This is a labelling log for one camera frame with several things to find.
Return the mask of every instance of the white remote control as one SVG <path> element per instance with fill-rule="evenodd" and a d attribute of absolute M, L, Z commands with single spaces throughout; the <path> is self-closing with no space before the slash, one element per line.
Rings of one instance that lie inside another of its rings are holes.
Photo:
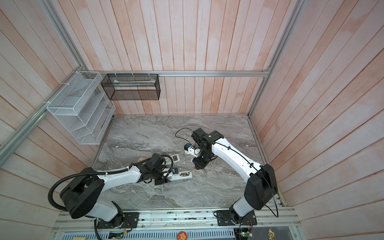
<path fill-rule="evenodd" d="M 180 157 L 178 154 L 170 155 L 170 157 L 173 159 L 173 163 L 180 162 Z M 166 166 L 170 166 L 171 160 L 168 157 L 164 157 L 166 159 Z"/>

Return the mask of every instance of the orange object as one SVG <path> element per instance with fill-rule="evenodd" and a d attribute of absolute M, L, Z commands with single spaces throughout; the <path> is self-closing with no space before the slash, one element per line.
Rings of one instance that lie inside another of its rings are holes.
<path fill-rule="evenodd" d="M 177 240 L 187 240 L 188 236 L 185 232 L 179 232 L 177 235 Z"/>

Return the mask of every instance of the gray marble surface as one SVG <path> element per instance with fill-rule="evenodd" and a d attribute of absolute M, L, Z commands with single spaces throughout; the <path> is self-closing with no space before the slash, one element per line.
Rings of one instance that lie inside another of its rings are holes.
<path fill-rule="evenodd" d="M 112 170 L 137 162 L 153 153 L 179 154 L 180 171 L 191 170 L 193 156 L 184 153 L 185 140 L 176 138 L 182 127 L 205 132 L 217 130 L 231 144 L 262 163 L 245 115 L 125 116 L 116 117 L 97 160 L 95 170 Z M 193 142 L 189 130 L 178 136 Z M 122 209 L 229 207 L 244 193 L 245 182 L 224 160 L 217 158 L 203 170 L 193 170 L 193 179 L 155 186 L 154 183 L 126 184 L 103 192 Z"/>

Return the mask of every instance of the robotic arm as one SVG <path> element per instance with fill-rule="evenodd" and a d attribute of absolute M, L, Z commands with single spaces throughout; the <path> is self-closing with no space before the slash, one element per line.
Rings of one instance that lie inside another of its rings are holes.
<path fill-rule="evenodd" d="M 240 223 L 241 218 L 253 209 L 260 210 L 276 193 L 277 185 L 273 168 L 254 162 L 232 146 L 222 134 L 213 131 L 205 133 L 201 128 L 193 131 L 192 136 L 198 147 L 187 143 L 184 150 L 193 155 L 195 169 L 204 169 L 216 157 L 222 158 L 234 168 L 247 183 L 244 196 L 236 201 L 230 210 L 222 211 L 221 218 Z M 166 167 L 164 157 L 169 157 L 172 164 Z M 114 202 L 104 202 L 98 197 L 101 192 L 123 184 L 144 181 L 155 185 L 170 181 L 191 179 L 190 171 L 178 172 L 173 167 L 173 159 L 168 155 L 153 154 L 151 158 L 131 164 L 129 167 L 109 172 L 94 171 L 91 167 L 81 173 L 68 176 L 55 183 L 48 193 L 49 202 L 60 210 L 66 210 L 72 218 L 91 216 L 103 219 L 112 227 L 124 223 L 124 213 Z M 58 205 L 52 198 L 53 191 L 62 182 L 74 178 L 60 193 L 65 207 Z"/>

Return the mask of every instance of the black wire mesh basket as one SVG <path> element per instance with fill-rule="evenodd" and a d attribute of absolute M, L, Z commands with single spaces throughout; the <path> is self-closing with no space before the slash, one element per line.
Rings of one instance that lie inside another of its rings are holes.
<path fill-rule="evenodd" d="M 101 86 L 110 100 L 158 100 L 157 74 L 108 73 Z"/>

